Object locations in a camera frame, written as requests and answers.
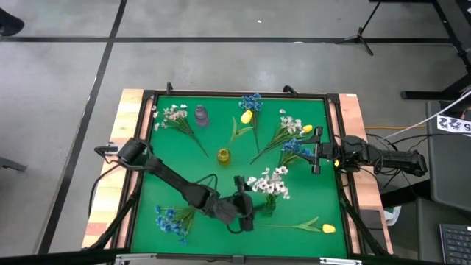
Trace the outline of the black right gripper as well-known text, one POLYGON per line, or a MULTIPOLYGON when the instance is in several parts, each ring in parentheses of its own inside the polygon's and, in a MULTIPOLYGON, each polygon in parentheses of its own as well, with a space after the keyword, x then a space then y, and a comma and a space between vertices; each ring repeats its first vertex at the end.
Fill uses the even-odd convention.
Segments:
POLYGON ((316 154, 297 153, 296 156, 306 160, 311 165, 313 174, 320 174, 320 158, 335 161, 339 157, 339 145, 337 143, 321 143, 323 135, 322 127, 315 127, 313 135, 305 140, 299 141, 300 144, 317 144, 316 154))

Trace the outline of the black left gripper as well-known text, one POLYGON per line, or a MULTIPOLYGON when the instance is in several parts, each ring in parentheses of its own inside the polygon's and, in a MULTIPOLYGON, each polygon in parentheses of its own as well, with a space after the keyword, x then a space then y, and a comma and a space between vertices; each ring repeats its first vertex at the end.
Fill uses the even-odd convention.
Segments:
POLYGON ((252 187, 242 176, 235 176, 236 192, 229 197, 215 199, 215 217, 230 225, 235 219, 239 221, 241 232, 250 232, 254 229, 254 219, 257 213, 264 210, 263 205, 254 207, 251 196, 248 194, 252 187))

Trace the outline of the green glass vase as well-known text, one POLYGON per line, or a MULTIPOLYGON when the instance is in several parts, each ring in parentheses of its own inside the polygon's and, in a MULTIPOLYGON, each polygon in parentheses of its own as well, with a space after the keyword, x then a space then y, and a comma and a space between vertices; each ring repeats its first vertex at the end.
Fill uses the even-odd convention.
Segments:
POLYGON ((266 201, 261 209, 261 214, 265 217, 272 217, 277 203, 275 201, 266 201))

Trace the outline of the yellow ribbed glass vase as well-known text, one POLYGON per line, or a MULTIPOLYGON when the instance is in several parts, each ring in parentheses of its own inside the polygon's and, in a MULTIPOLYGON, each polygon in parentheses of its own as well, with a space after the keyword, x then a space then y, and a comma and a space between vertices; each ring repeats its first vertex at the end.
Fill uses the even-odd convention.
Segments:
POLYGON ((221 148, 216 155, 219 165, 228 166, 230 165, 231 154, 230 150, 227 148, 221 148))

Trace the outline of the purple ribbed glass vase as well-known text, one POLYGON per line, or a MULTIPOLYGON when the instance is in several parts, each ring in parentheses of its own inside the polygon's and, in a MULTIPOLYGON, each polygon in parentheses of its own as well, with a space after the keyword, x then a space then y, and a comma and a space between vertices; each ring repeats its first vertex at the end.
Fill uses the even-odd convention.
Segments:
POLYGON ((195 122, 199 127, 207 127, 209 125, 209 115, 206 107, 197 105, 194 111, 195 122))

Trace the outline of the white bag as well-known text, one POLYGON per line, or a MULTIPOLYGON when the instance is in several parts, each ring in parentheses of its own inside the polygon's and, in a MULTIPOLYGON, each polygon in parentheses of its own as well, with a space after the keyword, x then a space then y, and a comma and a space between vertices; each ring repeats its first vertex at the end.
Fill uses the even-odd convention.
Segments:
POLYGON ((393 226, 397 222, 400 216, 400 210, 401 210, 400 206, 383 209, 387 226, 393 226))

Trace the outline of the black metal desk stand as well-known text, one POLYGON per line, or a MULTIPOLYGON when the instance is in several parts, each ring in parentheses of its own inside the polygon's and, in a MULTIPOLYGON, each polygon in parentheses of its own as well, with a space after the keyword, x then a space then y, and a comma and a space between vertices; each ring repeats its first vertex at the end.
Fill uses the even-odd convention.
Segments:
POLYGON ((461 59, 467 73, 443 89, 442 91, 401 91, 400 96, 402 99, 407 100, 452 100, 457 99, 463 92, 471 85, 471 61, 467 57, 467 52, 463 49, 461 42, 458 40, 456 33, 454 32, 452 25, 450 24, 445 12, 441 8, 438 0, 432 0, 437 15, 442 22, 443 27, 456 50, 456 54, 461 59))

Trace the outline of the black tripod stand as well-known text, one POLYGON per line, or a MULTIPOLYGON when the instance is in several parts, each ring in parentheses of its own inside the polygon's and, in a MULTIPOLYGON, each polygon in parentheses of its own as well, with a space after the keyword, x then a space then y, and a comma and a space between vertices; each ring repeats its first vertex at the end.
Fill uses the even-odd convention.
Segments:
POLYGON ((366 22, 364 23, 364 25, 360 26, 358 28, 357 33, 355 35, 352 35, 352 36, 349 36, 349 37, 346 37, 346 38, 342 38, 341 40, 336 41, 336 44, 361 43, 364 46, 364 48, 366 49, 366 52, 370 56, 374 55, 373 51, 370 49, 368 43, 365 41, 365 39, 363 37, 363 33, 364 33, 365 29, 369 25, 369 22, 372 20, 372 17, 374 16, 374 14, 377 12, 379 6, 382 3, 382 0, 374 0, 374 2, 376 2, 375 8, 370 13, 370 15, 369 15, 368 19, 366 20, 366 22))

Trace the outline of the grey cabinet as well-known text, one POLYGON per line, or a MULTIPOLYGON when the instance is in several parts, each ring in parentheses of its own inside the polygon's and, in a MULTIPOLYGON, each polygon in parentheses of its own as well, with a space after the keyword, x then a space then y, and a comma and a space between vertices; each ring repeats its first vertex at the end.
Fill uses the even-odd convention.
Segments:
POLYGON ((436 202, 471 212, 471 135, 436 127, 441 102, 428 102, 427 122, 431 196, 436 202))

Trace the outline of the white marker tag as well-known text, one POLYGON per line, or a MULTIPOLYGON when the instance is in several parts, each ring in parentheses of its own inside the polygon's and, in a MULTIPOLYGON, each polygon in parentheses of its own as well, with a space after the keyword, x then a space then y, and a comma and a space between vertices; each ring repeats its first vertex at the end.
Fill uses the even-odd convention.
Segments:
POLYGON ((471 121, 438 115, 436 117, 436 127, 449 133, 471 135, 471 121))

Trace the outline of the black keyboard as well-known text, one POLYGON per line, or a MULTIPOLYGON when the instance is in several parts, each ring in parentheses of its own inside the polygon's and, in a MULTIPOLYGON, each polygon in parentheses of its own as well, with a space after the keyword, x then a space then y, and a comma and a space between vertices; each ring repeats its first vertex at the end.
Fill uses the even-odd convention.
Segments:
POLYGON ((471 226, 440 224, 439 230, 444 262, 471 265, 471 226))

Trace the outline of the grey metal foot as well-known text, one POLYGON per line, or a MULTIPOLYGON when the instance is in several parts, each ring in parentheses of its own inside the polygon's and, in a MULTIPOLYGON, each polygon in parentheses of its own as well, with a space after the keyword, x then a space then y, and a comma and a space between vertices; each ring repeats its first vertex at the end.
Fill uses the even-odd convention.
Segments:
POLYGON ((27 166, 17 163, 10 159, 0 157, 0 168, 12 169, 17 172, 24 172, 27 169, 27 166))

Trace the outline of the black shoe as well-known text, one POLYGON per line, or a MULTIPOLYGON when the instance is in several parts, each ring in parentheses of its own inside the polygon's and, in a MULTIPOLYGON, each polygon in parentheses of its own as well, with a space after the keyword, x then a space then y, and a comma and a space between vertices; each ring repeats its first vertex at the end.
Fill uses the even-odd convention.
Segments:
POLYGON ((18 34, 24 28, 24 22, 0 8, 0 36, 12 36, 18 34))

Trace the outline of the black aluminium table frame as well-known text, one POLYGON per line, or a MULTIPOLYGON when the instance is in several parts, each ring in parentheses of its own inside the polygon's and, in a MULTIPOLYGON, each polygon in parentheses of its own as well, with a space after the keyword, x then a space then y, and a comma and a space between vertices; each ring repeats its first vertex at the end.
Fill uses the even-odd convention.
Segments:
MULTIPOLYGON (((144 134, 144 130, 146 130, 146 140, 149 141, 151 138, 155 138, 151 132, 151 123, 154 122, 154 119, 151 117, 150 114, 150 107, 151 102, 149 101, 152 99, 152 103, 159 104, 159 102, 163 101, 164 99, 201 99, 202 101, 208 101, 209 99, 221 99, 224 102, 229 102, 229 99, 234 99, 234 102, 238 102, 243 95, 249 94, 249 91, 172 91, 171 94, 167 94, 166 91, 159 91, 159 90, 133 90, 133 89, 124 89, 121 95, 121 101, 119 103, 119 108, 125 106, 125 99, 127 96, 129 98, 133 93, 138 93, 138 95, 142 95, 141 104, 139 105, 140 110, 139 114, 135 115, 135 124, 130 125, 131 128, 135 129, 135 134, 141 136, 144 134)), ((315 121, 320 120, 322 121, 324 126, 327 126, 327 129, 324 129, 324 133, 327 132, 327 139, 332 141, 334 139, 333 134, 340 134, 341 137, 346 135, 355 135, 360 138, 366 140, 366 133, 364 129, 364 122, 361 115, 361 110, 358 103, 358 97, 355 94, 337 94, 337 93, 298 93, 297 97, 293 97, 288 93, 261 93, 262 99, 264 100, 277 100, 277 101, 284 101, 278 103, 288 103, 289 107, 291 107, 294 103, 299 103, 301 101, 308 101, 310 104, 314 104, 316 102, 320 102, 319 106, 321 110, 311 110, 312 113, 308 112, 308 118, 314 118, 315 121)), ((130 214, 127 214, 127 217, 122 225, 126 225, 127 233, 124 237, 124 232, 120 232, 122 239, 119 239, 120 246, 123 245, 123 249, 128 250, 128 253, 157 253, 158 257, 155 260, 159 259, 175 259, 175 260, 204 260, 204 261, 225 261, 231 263, 233 265, 257 265, 257 264, 301 264, 301 263, 308 263, 308 264, 320 264, 320 258, 343 258, 343 259, 354 259, 354 260, 361 260, 363 265, 386 265, 387 261, 392 261, 392 247, 389 240, 389 232, 386 230, 386 224, 384 221, 384 216, 382 213, 380 214, 380 218, 382 221, 382 227, 380 232, 383 233, 383 237, 385 238, 385 247, 384 249, 387 250, 389 256, 375 256, 373 254, 366 253, 366 245, 367 242, 363 238, 363 236, 358 232, 353 220, 350 218, 350 215, 346 212, 344 207, 339 202, 339 190, 337 189, 337 185, 346 185, 349 184, 347 187, 344 187, 344 192, 347 198, 350 201, 350 204, 354 207, 356 212, 360 212, 360 210, 371 210, 371 211, 381 211, 382 202, 380 201, 379 195, 379 188, 376 187, 376 182, 373 176, 369 175, 368 172, 361 170, 360 173, 348 173, 345 175, 340 175, 336 173, 336 177, 333 176, 333 169, 329 167, 329 163, 322 162, 322 165, 325 165, 329 169, 328 177, 315 177, 314 174, 311 174, 311 166, 309 166, 305 172, 306 175, 308 174, 310 177, 305 179, 316 181, 312 183, 309 187, 317 188, 319 190, 319 194, 311 195, 307 197, 306 206, 308 206, 308 210, 314 210, 314 206, 316 206, 316 211, 312 213, 330 213, 330 216, 335 217, 334 222, 335 225, 340 225, 340 231, 336 235, 340 236, 312 236, 309 237, 310 240, 308 242, 307 247, 302 247, 301 250, 310 251, 307 254, 290 254, 294 253, 289 250, 288 245, 283 245, 283 243, 276 243, 276 251, 269 252, 262 250, 261 245, 260 247, 255 250, 254 255, 246 249, 243 250, 242 243, 253 243, 250 239, 253 236, 259 235, 260 230, 254 230, 253 232, 248 233, 241 233, 238 235, 234 235, 227 231, 227 229, 221 226, 215 227, 219 228, 216 232, 215 236, 226 236, 227 244, 224 246, 222 245, 222 239, 216 241, 218 247, 226 247, 228 251, 225 251, 222 254, 214 254, 216 252, 210 250, 210 247, 203 247, 202 250, 190 250, 192 248, 191 241, 188 247, 184 247, 180 243, 174 243, 172 246, 172 250, 166 250, 165 247, 157 247, 157 243, 163 243, 164 238, 169 238, 165 236, 165 233, 161 233, 162 236, 151 236, 144 238, 144 233, 140 233, 144 231, 144 228, 151 228, 150 223, 147 222, 144 225, 144 214, 141 209, 144 209, 145 202, 148 202, 146 206, 150 206, 151 199, 154 199, 155 193, 150 194, 147 192, 145 194, 145 188, 147 190, 150 189, 151 179, 147 181, 146 177, 143 177, 142 173, 134 172, 130 173, 129 171, 126 172, 127 179, 131 179, 131 174, 133 178, 137 180, 138 177, 142 176, 142 186, 139 192, 139 199, 137 204, 132 207, 130 214), (329 200, 326 199, 327 206, 324 208, 320 208, 320 202, 314 203, 314 199, 320 198, 321 191, 324 192, 323 194, 330 195, 329 200)))

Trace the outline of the silver corner bracket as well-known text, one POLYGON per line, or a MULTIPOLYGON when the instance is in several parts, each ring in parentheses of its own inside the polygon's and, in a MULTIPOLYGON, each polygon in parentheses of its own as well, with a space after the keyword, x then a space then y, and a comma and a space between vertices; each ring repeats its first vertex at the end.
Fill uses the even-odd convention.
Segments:
POLYGON ((155 260, 157 253, 127 253, 119 254, 115 257, 113 265, 129 265, 131 261, 155 260))
POLYGON ((319 262, 327 265, 363 265, 361 260, 343 258, 320 258, 319 262))

